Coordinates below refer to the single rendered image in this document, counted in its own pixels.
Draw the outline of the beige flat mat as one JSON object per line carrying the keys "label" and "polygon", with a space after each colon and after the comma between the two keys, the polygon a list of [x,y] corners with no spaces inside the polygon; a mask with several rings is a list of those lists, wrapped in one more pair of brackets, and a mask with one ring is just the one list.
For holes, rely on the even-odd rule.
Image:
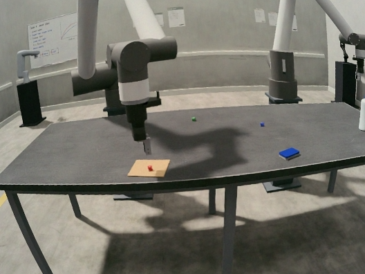
{"label": "beige flat mat", "polygon": [[[128,176],[164,177],[170,160],[136,160]],[[152,165],[153,171],[148,167]]]}

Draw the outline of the white bottle with blue cap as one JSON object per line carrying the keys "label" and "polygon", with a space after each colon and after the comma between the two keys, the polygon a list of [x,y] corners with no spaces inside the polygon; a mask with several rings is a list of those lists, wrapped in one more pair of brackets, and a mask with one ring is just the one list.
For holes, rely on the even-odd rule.
{"label": "white bottle with blue cap", "polygon": [[365,131],[365,99],[361,101],[361,112],[359,119],[359,129]]}

